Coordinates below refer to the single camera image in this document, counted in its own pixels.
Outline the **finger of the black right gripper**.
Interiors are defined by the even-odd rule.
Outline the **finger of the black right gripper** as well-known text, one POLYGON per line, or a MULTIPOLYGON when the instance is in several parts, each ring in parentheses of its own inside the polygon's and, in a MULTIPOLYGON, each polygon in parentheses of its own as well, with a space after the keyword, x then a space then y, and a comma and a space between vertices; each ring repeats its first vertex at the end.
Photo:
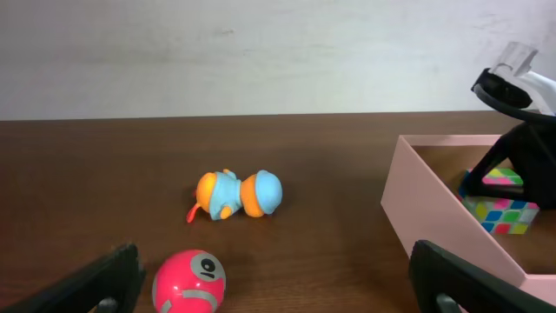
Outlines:
POLYGON ((501 136, 472 171, 465 176, 461 183, 461 187, 467 195, 505 198, 517 201, 526 200, 525 190, 522 186, 483 182, 483 178, 489 174, 491 170, 494 170, 498 164, 509 158, 510 144, 514 137, 514 130, 501 136))

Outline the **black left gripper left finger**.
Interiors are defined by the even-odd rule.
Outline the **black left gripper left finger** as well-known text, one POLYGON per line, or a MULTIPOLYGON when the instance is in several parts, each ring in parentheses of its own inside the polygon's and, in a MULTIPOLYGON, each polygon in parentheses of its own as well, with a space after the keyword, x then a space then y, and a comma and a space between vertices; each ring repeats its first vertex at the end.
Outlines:
POLYGON ((127 243, 2 312, 129 313, 136 307, 145 277, 138 248, 127 243))

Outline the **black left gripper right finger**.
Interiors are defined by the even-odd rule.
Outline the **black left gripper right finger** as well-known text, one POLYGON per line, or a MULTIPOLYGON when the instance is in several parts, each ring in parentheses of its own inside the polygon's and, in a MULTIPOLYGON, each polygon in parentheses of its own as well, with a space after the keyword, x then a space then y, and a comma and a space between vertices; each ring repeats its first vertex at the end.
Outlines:
POLYGON ((422 312, 555 313, 554 305, 428 240, 414 244, 408 273, 422 312))

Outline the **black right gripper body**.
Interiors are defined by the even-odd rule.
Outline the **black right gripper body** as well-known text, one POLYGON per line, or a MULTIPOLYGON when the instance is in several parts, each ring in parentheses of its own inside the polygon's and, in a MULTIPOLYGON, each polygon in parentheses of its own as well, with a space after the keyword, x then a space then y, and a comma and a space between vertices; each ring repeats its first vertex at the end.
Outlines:
POLYGON ((555 126, 522 123, 507 133, 509 159, 527 201, 555 209, 555 126))

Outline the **colourful puzzle cube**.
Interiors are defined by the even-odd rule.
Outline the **colourful puzzle cube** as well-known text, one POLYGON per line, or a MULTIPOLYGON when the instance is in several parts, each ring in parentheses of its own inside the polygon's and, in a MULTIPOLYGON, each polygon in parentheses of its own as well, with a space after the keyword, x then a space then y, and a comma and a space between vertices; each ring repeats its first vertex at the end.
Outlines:
MULTIPOLYGON (((482 181, 503 186, 523 184, 520 176, 510 168, 495 168, 482 181)), ((523 235, 539 213, 539 206, 536 203, 469 196, 463 183, 458 188, 458 198, 481 226, 491 234, 523 235)))

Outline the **pink cardboard box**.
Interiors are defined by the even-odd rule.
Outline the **pink cardboard box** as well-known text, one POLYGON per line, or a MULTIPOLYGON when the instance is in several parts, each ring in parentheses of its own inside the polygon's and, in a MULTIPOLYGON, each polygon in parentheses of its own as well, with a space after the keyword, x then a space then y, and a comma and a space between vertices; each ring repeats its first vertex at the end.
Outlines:
POLYGON ((399 136, 381 199, 406 253, 429 240, 532 296, 555 304, 555 276, 524 270, 455 195, 466 168, 498 135, 399 136))

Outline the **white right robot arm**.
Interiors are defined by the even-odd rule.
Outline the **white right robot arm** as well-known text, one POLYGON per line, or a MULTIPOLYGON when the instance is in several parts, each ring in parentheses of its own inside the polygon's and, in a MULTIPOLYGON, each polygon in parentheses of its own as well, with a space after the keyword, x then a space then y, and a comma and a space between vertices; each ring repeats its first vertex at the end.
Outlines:
POLYGON ((381 205, 409 255, 423 312, 552 312, 555 259, 555 83, 532 71, 536 49, 511 42, 472 90, 519 120, 503 135, 401 136, 381 205))

